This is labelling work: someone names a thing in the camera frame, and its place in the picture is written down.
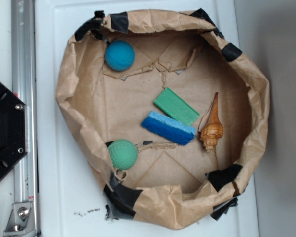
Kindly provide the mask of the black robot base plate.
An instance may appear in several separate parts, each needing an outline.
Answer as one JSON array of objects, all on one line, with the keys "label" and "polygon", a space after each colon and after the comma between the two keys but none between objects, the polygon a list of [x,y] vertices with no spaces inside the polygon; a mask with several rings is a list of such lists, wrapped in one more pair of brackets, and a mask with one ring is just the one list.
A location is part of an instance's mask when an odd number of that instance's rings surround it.
[{"label": "black robot base plate", "polygon": [[26,105],[0,82],[0,182],[26,153]]}]

